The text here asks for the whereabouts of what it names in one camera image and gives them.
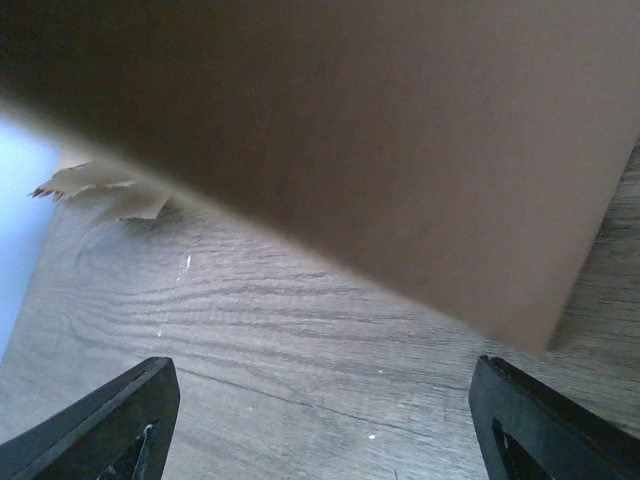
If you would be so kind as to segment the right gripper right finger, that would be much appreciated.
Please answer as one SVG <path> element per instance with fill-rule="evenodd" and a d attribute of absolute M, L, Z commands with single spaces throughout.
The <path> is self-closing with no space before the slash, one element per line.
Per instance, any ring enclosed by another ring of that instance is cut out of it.
<path fill-rule="evenodd" d="M 639 477 L 638 438 L 502 358 L 478 358 L 468 401 L 492 480 Z"/>

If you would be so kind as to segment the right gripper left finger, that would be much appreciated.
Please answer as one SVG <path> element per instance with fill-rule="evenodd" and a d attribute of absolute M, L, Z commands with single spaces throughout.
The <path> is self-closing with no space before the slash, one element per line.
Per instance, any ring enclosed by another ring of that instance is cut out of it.
<path fill-rule="evenodd" d="M 3 479 L 160 479 L 180 404 L 174 362 L 150 357 L 1 445 Z"/>

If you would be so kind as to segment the brown cardboard box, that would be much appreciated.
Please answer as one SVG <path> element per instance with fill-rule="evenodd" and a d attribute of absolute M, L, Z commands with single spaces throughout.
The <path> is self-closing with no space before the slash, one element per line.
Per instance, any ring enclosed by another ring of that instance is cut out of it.
<path fill-rule="evenodd" d="M 541 352 L 639 134 L 639 5 L 5 1 L 1 106 Z"/>

